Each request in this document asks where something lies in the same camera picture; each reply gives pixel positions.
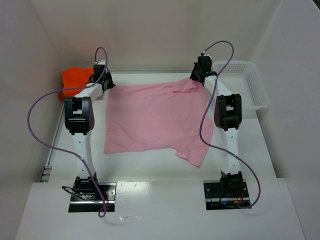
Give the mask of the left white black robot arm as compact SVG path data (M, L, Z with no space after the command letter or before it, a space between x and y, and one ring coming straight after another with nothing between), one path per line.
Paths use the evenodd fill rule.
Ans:
M81 160L71 193L81 200L95 200L99 191L91 150L91 134L95 126L93 102L115 84L104 60L95 62L92 68L71 67L63 71L62 81L64 123Z

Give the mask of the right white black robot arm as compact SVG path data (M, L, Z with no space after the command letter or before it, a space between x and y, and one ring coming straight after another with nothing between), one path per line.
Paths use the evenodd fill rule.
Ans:
M235 195L243 186L243 175L240 167L238 151L238 133L242 122L242 97L232 93L212 71L212 58L207 53L201 53L194 63L190 78L201 83L215 98L213 120L221 134L225 146L221 177L220 198Z

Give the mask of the pink t shirt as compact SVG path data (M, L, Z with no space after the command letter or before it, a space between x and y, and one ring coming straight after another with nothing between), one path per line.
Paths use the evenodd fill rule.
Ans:
M212 118L203 116L207 101L206 89L189 78L115 86L106 102L104 153L174 149L199 168L214 130Z

